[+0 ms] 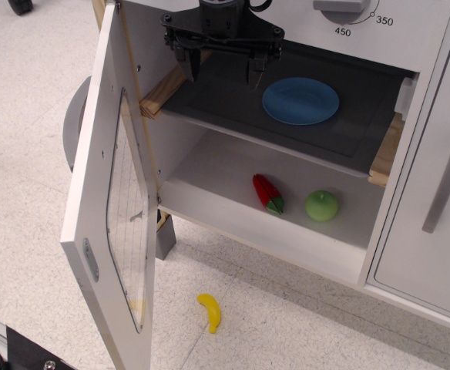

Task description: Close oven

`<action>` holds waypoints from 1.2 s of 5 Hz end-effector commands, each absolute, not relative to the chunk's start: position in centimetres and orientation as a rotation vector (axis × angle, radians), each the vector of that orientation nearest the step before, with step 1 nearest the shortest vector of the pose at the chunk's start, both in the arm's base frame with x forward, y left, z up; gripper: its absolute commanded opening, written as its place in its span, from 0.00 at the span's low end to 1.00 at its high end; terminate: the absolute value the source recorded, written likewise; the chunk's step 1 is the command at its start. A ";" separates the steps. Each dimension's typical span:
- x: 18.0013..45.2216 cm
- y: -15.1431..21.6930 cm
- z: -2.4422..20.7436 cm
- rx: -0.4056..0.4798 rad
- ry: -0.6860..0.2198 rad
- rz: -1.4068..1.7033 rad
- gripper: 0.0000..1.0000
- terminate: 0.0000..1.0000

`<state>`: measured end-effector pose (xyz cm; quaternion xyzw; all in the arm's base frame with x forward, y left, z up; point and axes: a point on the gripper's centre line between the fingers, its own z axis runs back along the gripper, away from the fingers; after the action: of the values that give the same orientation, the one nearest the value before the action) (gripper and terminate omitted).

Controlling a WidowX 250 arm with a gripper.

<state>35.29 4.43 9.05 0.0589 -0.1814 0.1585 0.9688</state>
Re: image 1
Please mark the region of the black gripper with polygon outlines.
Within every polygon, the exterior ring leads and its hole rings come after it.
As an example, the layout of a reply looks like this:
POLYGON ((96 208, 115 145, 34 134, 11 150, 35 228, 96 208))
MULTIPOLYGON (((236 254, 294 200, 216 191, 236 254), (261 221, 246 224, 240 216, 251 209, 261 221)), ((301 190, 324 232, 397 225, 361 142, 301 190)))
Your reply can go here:
POLYGON ((203 50, 249 54, 247 83, 255 91, 266 71, 266 55, 278 59, 284 30, 257 14, 271 1, 200 1, 196 8, 167 12, 161 18, 165 42, 185 77, 195 82, 203 50))

